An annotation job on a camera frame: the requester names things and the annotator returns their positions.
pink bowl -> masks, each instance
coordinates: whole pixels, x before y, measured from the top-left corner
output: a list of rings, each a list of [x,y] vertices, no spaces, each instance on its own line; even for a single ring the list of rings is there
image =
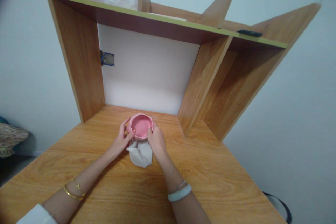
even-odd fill
[[[126,130],[131,133],[132,130],[136,129],[135,136],[133,140],[143,140],[147,138],[147,130],[152,128],[153,130],[153,120],[150,116],[143,113],[135,114],[131,117]]]

hand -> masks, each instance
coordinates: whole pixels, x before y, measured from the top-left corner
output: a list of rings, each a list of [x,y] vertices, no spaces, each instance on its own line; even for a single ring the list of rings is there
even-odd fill
[[[106,154],[110,156],[112,160],[114,160],[117,156],[119,156],[119,154],[126,148],[127,144],[134,137],[135,132],[137,131],[136,129],[134,129],[132,130],[131,133],[129,133],[128,135],[125,135],[125,131],[126,131],[125,124],[129,120],[130,118],[128,118],[122,124],[120,124],[118,136],[115,138],[110,148],[108,148],[108,150],[106,151]]]
[[[165,144],[165,137],[163,136],[162,129],[159,128],[156,122],[153,123],[154,123],[153,132],[151,128],[147,130],[147,139],[156,159],[158,159],[162,155],[167,154],[167,150]]]

gold bangle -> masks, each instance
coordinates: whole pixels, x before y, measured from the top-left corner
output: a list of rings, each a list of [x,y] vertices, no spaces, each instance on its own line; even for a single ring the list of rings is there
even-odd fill
[[[76,189],[78,189],[78,190],[81,192],[82,197],[84,197],[84,196],[85,196],[85,192],[83,192],[83,191],[81,190],[81,188],[79,187],[79,184],[77,184],[77,182],[75,181],[75,178],[73,178],[72,180],[70,180],[70,182],[71,182],[71,181],[75,182],[75,184],[76,184]]]
[[[63,190],[64,190],[65,193],[68,194],[71,198],[75,198],[76,200],[82,200],[82,199],[84,199],[84,196],[82,196],[82,197],[77,197],[77,196],[71,194],[71,193],[68,191],[68,189],[66,188],[66,184],[63,186]]]

white cloth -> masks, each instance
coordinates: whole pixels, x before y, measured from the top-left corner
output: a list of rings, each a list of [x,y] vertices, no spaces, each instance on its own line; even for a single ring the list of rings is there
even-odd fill
[[[37,204],[16,224],[57,224],[57,222],[43,206]]]
[[[146,168],[152,164],[153,151],[149,146],[147,140],[144,141],[133,141],[130,143],[129,147],[126,148],[129,151],[131,161],[133,164]]]

white rag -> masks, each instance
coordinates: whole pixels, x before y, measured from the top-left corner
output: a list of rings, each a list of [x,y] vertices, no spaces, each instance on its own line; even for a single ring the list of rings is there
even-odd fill
[[[147,139],[144,141],[133,141],[126,150],[129,151],[131,161],[133,164],[146,168],[152,164],[153,151]]]

